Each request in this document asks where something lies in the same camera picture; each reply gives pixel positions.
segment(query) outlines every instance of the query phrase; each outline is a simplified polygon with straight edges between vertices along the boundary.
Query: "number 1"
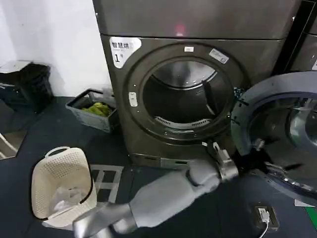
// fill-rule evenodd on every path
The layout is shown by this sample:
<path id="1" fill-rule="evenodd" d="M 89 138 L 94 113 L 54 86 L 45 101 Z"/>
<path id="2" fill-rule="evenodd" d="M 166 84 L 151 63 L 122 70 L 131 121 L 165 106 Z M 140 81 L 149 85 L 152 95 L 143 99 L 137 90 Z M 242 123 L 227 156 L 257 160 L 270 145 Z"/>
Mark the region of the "number 1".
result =
<path id="1" fill-rule="evenodd" d="M 116 62 L 120 62 L 119 59 L 118 59 L 118 55 L 117 54 L 115 54 L 115 61 Z"/>

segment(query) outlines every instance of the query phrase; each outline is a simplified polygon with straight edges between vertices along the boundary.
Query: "green towel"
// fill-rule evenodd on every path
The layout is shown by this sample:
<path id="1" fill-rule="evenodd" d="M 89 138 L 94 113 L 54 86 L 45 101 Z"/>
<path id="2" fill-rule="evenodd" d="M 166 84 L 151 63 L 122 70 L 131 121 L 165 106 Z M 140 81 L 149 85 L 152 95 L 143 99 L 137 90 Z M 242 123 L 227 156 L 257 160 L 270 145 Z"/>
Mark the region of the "green towel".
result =
<path id="1" fill-rule="evenodd" d="M 107 104 L 103 103 L 94 103 L 91 107 L 82 108 L 82 110 L 105 118 L 108 117 L 112 112 L 112 109 Z"/>

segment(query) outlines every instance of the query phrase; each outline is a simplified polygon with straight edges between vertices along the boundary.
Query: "open door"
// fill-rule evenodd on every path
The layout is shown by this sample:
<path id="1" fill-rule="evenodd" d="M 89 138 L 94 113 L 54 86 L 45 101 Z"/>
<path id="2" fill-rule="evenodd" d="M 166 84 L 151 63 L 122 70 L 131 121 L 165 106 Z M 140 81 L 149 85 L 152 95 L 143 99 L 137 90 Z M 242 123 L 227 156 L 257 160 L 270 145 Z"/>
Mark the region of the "open door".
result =
<path id="1" fill-rule="evenodd" d="M 317 205 L 317 72 L 277 75 L 256 84 L 238 100 L 231 119 L 239 154 L 263 150 L 269 157 L 266 180 Z"/>

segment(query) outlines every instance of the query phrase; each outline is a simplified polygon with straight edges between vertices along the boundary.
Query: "plastic bag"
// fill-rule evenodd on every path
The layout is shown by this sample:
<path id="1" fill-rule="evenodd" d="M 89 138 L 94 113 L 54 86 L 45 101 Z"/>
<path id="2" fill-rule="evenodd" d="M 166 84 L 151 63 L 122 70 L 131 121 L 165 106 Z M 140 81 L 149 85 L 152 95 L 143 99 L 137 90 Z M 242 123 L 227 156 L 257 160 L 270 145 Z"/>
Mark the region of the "plastic bag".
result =
<path id="1" fill-rule="evenodd" d="M 50 202 L 50 217 L 78 205 L 84 197 L 83 189 L 77 187 L 71 189 L 59 187 Z"/>

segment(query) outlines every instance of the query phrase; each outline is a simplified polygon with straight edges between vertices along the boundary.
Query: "charger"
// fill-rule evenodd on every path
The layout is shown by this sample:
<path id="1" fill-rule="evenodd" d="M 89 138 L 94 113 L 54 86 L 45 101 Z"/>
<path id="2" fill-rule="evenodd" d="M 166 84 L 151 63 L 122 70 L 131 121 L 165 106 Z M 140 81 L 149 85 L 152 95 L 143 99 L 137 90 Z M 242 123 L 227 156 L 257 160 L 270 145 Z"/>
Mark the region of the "charger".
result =
<path id="1" fill-rule="evenodd" d="M 266 223 L 266 228 L 265 228 L 264 232 L 259 236 L 259 238 L 262 238 L 268 230 L 269 212 L 267 210 L 265 210 L 264 208 L 259 208 L 259 214 L 261 216 L 262 222 Z"/>

